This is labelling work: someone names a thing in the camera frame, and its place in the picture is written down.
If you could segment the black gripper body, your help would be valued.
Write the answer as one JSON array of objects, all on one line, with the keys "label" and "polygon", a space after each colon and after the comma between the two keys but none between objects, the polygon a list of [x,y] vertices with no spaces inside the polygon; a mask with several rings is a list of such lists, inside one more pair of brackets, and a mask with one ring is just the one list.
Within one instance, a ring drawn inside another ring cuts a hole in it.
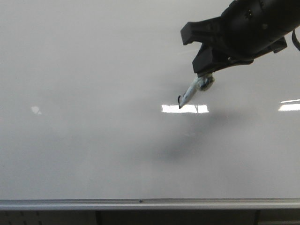
[{"label": "black gripper body", "polygon": [[287,47],[285,35],[300,25],[298,0],[235,0],[221,14],[226,43],[243,57],[256,58]]}]

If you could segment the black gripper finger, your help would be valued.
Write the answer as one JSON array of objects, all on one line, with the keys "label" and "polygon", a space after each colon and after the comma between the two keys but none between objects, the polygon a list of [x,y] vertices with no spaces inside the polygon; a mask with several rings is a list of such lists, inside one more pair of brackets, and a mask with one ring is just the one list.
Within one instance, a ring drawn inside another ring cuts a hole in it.
[{"label": "black gripper finger", "polygon": [[187,22],[180,30],[183,45],[193,42],[214,45],[222,37],[221,17],[200,22]]},{"label": "black gripper finger", "polygon": [[238,60],[211,46],[202,44],[199,52],[194,58],[192,65],[194,73],[204,75],[216,71],[240,65],[249,65],[254,60]]}]

